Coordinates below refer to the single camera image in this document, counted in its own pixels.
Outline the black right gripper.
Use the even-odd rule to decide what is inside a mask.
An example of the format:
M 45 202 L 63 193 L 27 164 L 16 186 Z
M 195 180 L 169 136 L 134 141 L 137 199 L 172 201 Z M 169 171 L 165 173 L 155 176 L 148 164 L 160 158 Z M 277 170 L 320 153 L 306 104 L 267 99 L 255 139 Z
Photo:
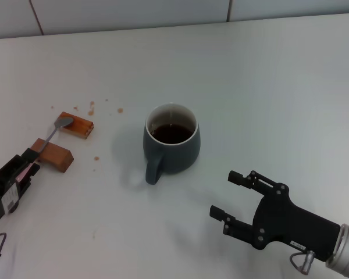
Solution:
M 313 251 L 320 261 L 333 253 L 340 225 L 324 219 L 295 204 L 289 198 L 289 188 L 251 171 L 244 177 L 233 170 L 227 180 L 235 185 L 252 189 L 263 195 L 255 212 L 252 225 L 237 220 L 224 210 L 212 205 L 209 216 L 224 223 L 223 234 L 251 242 L 258 250 L 278 241 L 302 252 Z

